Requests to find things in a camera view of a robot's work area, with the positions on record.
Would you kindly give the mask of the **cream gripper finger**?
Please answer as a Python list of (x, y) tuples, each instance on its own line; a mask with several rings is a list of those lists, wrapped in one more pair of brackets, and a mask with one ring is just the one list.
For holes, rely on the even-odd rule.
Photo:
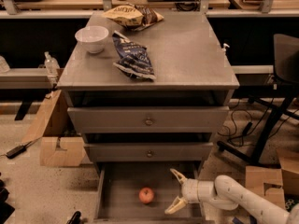
[(188, 202), (185, 198), (177, 196), (175, 200), (171, 203), (171, 205), (165, 209), (165, 213), (167, 215), (175, 214), (180, 209), (184, 208)]
[(182, 173), (180, 173), (178, 170), (176, 170), (174, 168), (171, 168), (170, 172), (176, 177), (176, 179), (178, 180), (180, 185), (183, 185), (184, 182), (187, 180), (185, 175), (183, 175)]

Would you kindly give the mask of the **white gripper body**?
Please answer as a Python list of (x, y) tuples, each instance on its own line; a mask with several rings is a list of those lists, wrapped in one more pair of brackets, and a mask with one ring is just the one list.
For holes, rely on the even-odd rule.
[(209, 202), (216, 196), (213, 181), (186, 179), (181, 185), (182, 197), (187, 203)]

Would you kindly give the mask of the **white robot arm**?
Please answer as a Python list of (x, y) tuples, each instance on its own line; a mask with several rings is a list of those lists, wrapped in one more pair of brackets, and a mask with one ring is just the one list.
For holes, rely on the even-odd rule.
[(204, 202), (228, 211), (241, 206), (261, 224), (299, 224), (298, 205), (288, 212), (244, 188), (228, 175), (218, 175), (214, 181), (201, 181), (187, 178), (173, 168), (170, 172), (178, 180), (182, 196), (177, 196), (164, 211), (168, 215), (189, 203)]

